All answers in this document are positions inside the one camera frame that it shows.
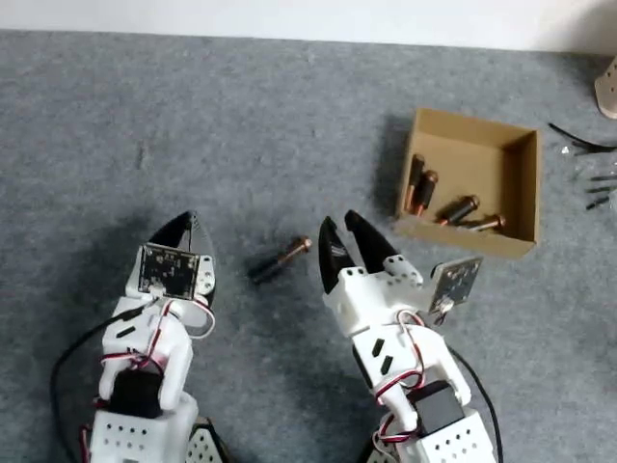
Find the open cardboard box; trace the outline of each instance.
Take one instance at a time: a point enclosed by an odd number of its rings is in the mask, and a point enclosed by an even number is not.
[[[425,169],[439,174],[433,199],[421,218],[404,210],[412,157],[422,154]],[[417,238],[451,244],[504,258],[520,258],[539,238],[540,133],[504,123],[419,109],[409,140],[395,230]],[[466,195],[480,207],[465,220],[503,214],[500,231],[469,231],[435,223],[440,210]]]

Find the white wall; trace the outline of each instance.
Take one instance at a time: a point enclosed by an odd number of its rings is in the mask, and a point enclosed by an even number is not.
[[[0,0],[0,28],[617,55],[617,0]]]

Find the robotic arm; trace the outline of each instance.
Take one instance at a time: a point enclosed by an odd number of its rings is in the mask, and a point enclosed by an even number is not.
[[[401,463],[495,463],[471,392],[443,338],[423,314],[443,320],[467,300],[481,259],[439,265],[425,286],[418,271],[358,213],[345,216],[364,261],[356,265],[329,217],[319,234],[324,302],[334,313],[369,390],[389,408],[374,451]]]
[[[192,339],[214,328],[215,276],[211,245],[194,212],[185,212],[140,247],[126,295],[103,336],[90,451],[92,463],[225,463],[210,422],[183,391],[193,359]]]

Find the white 3d-printed bracket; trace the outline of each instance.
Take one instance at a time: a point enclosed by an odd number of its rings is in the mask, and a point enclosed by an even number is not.
[[[617,119],[617,57],[596,79],[596,97],[602,114]]]

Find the black cable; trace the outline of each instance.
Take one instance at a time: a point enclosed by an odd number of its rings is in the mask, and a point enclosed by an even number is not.
[[[56,428],[56,434],[62,447],[67,455],[68,460],[72,463],[78,463],[75,454],[70,449],[70,444],[68,443],[67,436],[64,433],[64,427],[62,422],[62,417],[60,416],[60,404],[58,402],[58,374],[60,373],[61,366],[68,360],[68,358],[79,348],[81,347],[87,340],[96,335],[98,332],[104,330],[109,325],[116,323],[119,320],[128,321],[136,316],[139,316],[146,307],[149,307],[152,302],[148,302],[147,304],[138,307],[136,309],[131,309],[122,313],[119,313],[116,316],[112,316],[106,321],[96,325],[92,330],[83,334],[78,340],[76,340],[70,347],[65,350],[65,352],[60,356],[60,358],[56,361],[54,368],[51,370],[51,376],[49,378],[49,394],[51,396],[51,413],[53,416],[54,426]]]
[[[564,130],[563,128],[555,125],[554,123],[549,123],[549,127],[552,128],[555,132],[565,135],[566,137],[572,138],[573,140],[577,141],[578,143],[574,145],[578,147],[586,148],[589,150],[590,153],[611,152],[611,151],[617,150],[617,147],[612,147],[609,145],[599,145],[597,143],[592,143],[592,142],[588,142],[587,140],[583,140],[582,138],[577,137],[576,135],[573,135],[572,133]]]
[[[493,402],[491,401],[491,398],[489,397],[489,393],[486,392],[486,389],[484,389],[484,386],[482,385],[482,382],[480,381],[479,376],[473,370],[473,368],[467,362],[467,360],[465,360],[461,356],[461,354],[459,354],[452,347],[448,346],[447,349],[450,351],[450,354],[452,354],[452,356],[456,360],[458,360],[463,365],[463,367],[465,367],[467,369],[467,371],[469,372],[469,374],[473,378],[473,381],[475,382],[475,385],[478,387],[478,390],[482,394],[482,397],[484,397],[484,400],[486,401],[486,404],[489,406],[489,412],[491,412],[491,420],[493,421],[493,428],[495,430],[495,441],[496,441],[496,450],[497,450],[497,463],[503,463],[503,445],[501,443],[501,431],[499,430],[499,421],[497,420],[497,413],[495,411],[495,406],[493,405]]]

